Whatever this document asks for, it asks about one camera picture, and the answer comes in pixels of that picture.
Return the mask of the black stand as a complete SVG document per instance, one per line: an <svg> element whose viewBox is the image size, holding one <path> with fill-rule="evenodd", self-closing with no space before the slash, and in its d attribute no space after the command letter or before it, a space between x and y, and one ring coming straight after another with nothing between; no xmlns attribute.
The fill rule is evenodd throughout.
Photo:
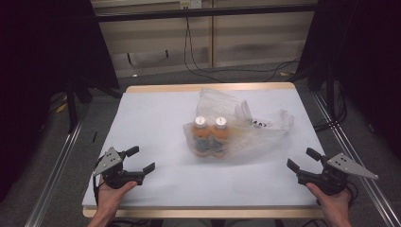
<svg viewBox="0 0 401 227"><path fill-rule="evenodd" d="M299 66L292 80L306 79L308 89L318 91L329 78L329 66L328 61L316 61L309 66Z"/></svg>
<svg viewBox="0 0 401 227"><path fill-rule="evenodd" d="M69 77L66 83L66 97L67 97L67 107L69 115L69 133L78 126L78 114L76 107L76 98L79 99L81 103L87 104L93 100L89 89L96 88L101 92L112 96L114 98L121 98L122 94L107 87L101 82L95 81L88 78L77 78Z"/></svg>

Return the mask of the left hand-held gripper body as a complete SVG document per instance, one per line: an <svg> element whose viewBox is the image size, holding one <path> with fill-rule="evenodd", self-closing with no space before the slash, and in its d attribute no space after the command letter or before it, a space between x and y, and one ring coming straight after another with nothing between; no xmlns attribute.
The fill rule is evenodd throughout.
<svg viewBox="0 0 401 227"><path fill-rule="evenodd" d="M121 188L128 182L137 182L138 185L142 185L146 175L143 170L134 172L125 170L123 162L126 158L125 150L117 151L114 147L110 147L96 161L93 177L100 175L113 189Z"/></svg>

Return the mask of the person's left hand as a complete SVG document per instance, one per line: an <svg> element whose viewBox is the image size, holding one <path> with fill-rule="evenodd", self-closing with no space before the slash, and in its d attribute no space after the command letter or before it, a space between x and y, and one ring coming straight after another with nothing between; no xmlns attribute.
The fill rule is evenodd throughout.
<svg viewBox="0 0 401 227"><path fill-rule="evenodd" d="M106 220L114 218L124 196L136 185L137 182L128 182L121 188L113 189L100 179L96 215Z"/></svg>

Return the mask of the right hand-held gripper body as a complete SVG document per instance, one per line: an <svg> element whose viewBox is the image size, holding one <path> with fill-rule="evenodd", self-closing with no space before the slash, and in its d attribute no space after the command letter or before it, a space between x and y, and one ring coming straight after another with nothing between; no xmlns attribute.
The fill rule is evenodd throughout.
<svg viewBox="0 0 401 227"><path fill-rule="evenodd" d="M328 195L339 194L348 184L348 176L356 175L368 179L377 180L378 176L366 167L357 164L343 153L339 153L331 158L322 155L319 161L323 166L323 171L319 174L299 170L296 174L298 183L306 185L314 183L321 191Z"/></svg>

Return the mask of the person's right hand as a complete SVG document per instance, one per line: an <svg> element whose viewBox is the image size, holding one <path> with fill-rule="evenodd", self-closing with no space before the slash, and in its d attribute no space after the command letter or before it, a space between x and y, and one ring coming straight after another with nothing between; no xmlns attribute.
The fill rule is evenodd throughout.
<svg viewBox="0 0 401 227"><path fill-rule="evenodd" d="M314 183L308 183L306 188L319 201L326 221L340 219L349 220L348 212L351 194L347 189L342 190L339 194L328 196Z"/></svg>

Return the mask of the black horizontal bar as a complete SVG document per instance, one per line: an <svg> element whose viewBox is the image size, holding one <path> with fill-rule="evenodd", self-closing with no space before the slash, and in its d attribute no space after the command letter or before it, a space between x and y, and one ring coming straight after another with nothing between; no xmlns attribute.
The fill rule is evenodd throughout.
<svg viewBox="0 0 401 227"><path fill-rule="evenodd" d="M159 19L176 19L209 16L231 16L246 14L270 14L270 13L289 13L289 12L308 12L315 11L317 4L300 5L277 5L263 7L241 7L241 8L215 8L215 9L177 9L151 12L135 13L115 13L99 14L93 20L99 23L124 22L124 21L143 21Z"/></svg>

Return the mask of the clear plastic bag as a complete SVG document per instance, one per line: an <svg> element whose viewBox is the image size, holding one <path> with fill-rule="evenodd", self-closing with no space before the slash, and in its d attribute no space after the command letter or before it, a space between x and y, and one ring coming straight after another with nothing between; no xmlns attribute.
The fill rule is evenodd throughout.
<svg viewBox="0 0 401 227"><path fill-rule="evenodd" d="M209 150L205 156L196 152L192 135L194 119L199 115L206 119L210 131ZM218 90L203 88L200 91L200 100L193 121L183 125L187 146L194 154L200 157L216 157L212 147L211 128L218 117L227 119L230 136L225 155L217 158L225 158L231 153L259 144L267 143L270 146L288 132L294 123L294 116L286 110L273 112L269 119L254 118L245 99L239 99Z"/></svg>

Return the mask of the black curtain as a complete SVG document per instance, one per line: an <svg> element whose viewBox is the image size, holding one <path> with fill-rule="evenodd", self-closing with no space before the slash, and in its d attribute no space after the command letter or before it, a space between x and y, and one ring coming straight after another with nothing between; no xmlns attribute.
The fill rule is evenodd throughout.
<svg viewBox="0 0 401 227"><path fill-rule="evenodd" d="M91 0L0 0L0 202L31 159L50 98L118 82Z"/></svg>
<svg viewBox="0 0 401 227"><path fill-rule="evenodd" d="M330 75L401 159L401 0L318 0L298 67Z"/></svg>

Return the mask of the metal floor rail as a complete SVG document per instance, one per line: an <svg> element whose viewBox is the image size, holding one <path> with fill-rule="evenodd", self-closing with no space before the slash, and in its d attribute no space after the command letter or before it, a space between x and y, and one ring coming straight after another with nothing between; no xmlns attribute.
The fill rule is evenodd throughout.
<svg viewBox="0 0 401 227"><path fill-rule="evenodd" d="M324 98L316 92L312 93L317 106L323 114L325 121L330 125L329 129L334 133L336 139L338 140L342 152L350 157L357 164L364 166L362 160L360 159L357 151L351 144L350 140L343 131L340 123L335 121L332 115L328 111L328 107ZM366 177L359 177L361 184L375 205L376 210L379 215L383 218L387 227L401 227L401 219L396 215L390 202L387 200L386 196L383 194L382 190L376 184L375 180L368 179Z"/></svg>
<svg viewBox="0 0 401 227"><path fill-rule="evenodd" d="M37 199L33 210L26 221L25 227L41 227L50 202L52 201L60 183L61 175L68 162L69 156L74 148L74 145L76 144L81 127L82 119L78 121L77 125L68 134L58 160L51 171L40 197Z"/></svg>

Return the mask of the white wall socket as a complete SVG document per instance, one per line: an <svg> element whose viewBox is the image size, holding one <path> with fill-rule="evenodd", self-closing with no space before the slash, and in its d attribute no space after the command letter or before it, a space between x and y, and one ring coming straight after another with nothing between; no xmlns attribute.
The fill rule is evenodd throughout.
<svg viewBox="0 0 401 227"><path fill-rule="evenodd" d="M201 0L180 0L180 9L201 9Z"/></svg>

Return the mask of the white table mat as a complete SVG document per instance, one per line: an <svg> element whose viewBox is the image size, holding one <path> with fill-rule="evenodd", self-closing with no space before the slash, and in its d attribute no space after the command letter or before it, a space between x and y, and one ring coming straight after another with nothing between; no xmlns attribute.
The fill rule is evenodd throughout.
<svg viewBox="0 0 401 227"><path fill-rule="evenodd" d="M306 155L323 148L304 105L294 89L235 91L248 102L253 117L270 120L280 110L293 115L287 133L260 140L228 157L193 154L183 126L193 120L197 92L126 93L123 95L104 148L139 152L124 162L128 171L149 164L156 168L142 185L129 192L125 207L239 207L312 205L314 196L298 184L287 161L318 173L322 167Z"/></svg>

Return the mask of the orange drink bottle white cap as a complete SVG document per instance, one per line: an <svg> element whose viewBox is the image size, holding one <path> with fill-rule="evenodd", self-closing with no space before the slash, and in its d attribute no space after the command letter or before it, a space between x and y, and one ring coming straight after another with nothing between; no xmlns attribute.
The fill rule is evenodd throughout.
<svg viewBox="0 0 401 227"><path fill-rule="evenodd" d="M224 117L218 117L215 120L214 126L211 128L212 133L212 147L216 157L223 157L226 153L228 138L230 136L230 129L228 128L228 121Z"/></svg>
<svg viewBox="0 0 401 227"><path fill-rule="evenodd" d="M199 115L194 119L192 135L196 152L201 156L205 156L209 150L210 131L203 116Z"/></svg>

